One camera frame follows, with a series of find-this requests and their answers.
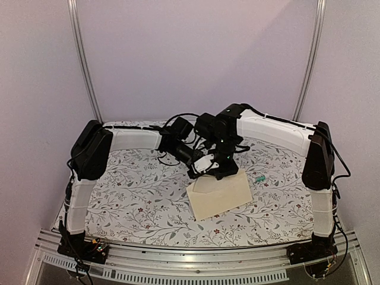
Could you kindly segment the cream letter paper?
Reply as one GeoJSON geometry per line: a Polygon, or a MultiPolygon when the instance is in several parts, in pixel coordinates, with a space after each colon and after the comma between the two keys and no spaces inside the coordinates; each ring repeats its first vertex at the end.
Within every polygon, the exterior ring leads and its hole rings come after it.
{"type": "Polygon", "coordinates": [[[223,179],[217,180],[213,176],[202,176],[194,182],[192,191],[195,193],[208,194],[218,191],[224,183],[225,181],[223,179]]]}

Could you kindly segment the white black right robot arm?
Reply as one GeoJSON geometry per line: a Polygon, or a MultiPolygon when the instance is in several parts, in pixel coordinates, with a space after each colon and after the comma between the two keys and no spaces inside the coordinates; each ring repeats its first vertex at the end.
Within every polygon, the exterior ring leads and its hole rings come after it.
{"type": "Polygon", "coordinates": [[[195,134],[204,139],[208,154],[191,169],[196,175],[209,174],[220,180],[238,172],[234,155],[244,151],[245,138],[274,144],[304,159],[302,182],[311,194],[313,236],[307,254],[319,259],[330,249],[327,238],[335,231],[333,191],[336,187],[335,159],[340,159],[329,126],[298,123],[261,113],[252,106],[231,104],[216,116],[203,113],[196,119],[195,134]]]}

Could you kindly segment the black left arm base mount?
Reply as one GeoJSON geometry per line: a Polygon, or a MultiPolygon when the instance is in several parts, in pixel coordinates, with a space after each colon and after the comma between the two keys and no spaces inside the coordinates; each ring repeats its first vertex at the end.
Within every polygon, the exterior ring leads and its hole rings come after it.
{"type": "Polygon", "coordinates": [[[61,233],[57,252],[79,261],[105,264],[109,253],[109,244],[99,238],[91,241],[85,240],[85,232],[72,235],[64,230],[61,233]]]}

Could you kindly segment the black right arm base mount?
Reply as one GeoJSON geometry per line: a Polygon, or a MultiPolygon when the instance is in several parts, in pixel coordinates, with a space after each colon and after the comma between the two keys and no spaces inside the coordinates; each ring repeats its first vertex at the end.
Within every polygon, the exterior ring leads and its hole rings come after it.
{"type": "Polygon", "coordinates": [[[291,265],[312,262],[305,267],[306,273],[314,278],[325,278],[337,259],[334,234],[319,237],[314,233],[310,242],[294,243],[286,248],[291,265]]]}

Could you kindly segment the cream paper envelope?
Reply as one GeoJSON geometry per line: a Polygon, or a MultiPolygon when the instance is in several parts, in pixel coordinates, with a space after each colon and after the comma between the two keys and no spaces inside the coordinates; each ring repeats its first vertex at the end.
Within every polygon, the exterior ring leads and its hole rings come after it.
{"type": "Polygon", "coordinates": [[[192,191],[194,182],[186,188],[196,221],[222,214],[253,201],[247,175],[244,170],[223,178],[225,183],[218,191],[208,194],[192,191]]]}

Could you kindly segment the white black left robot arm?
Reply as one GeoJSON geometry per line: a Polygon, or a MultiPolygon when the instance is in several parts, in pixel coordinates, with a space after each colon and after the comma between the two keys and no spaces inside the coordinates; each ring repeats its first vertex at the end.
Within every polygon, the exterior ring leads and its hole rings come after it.
{"type": "Polygon", "coordinates": [[[65,228],[71,234],[64,245],[76,258],[88,253],[88,244],[77,235],[85,232],[85,219],[91,192],[106,171],[109,153],[119,150],[146,149],[171,154],[191,167],[204,153],[193,149],[185,140],[192,125],[177,118],[171,126],[102,125],[90,120],[71,149],[68,166],[72,176],[65,199],[65,228]]]}

